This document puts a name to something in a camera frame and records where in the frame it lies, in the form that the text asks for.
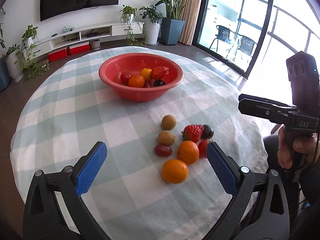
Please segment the right hand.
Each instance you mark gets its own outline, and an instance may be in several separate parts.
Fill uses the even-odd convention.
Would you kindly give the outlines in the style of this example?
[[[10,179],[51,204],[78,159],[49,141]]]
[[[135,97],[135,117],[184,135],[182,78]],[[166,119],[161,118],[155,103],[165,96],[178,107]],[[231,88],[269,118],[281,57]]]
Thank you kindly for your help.
[[[295,152],[306,155],[304,168],[316,164],[319,161],[318,137],[319,134],[317,133],[313,133],[311,137],[297,137],[292,144],[292,148]],[[278,163],[282,168],[290,169],[293,164],[293,158],[291,157],[291,149],[289,144],[287,143],[286,134],[283,127],[281,127],[278,131],[278,139]]]

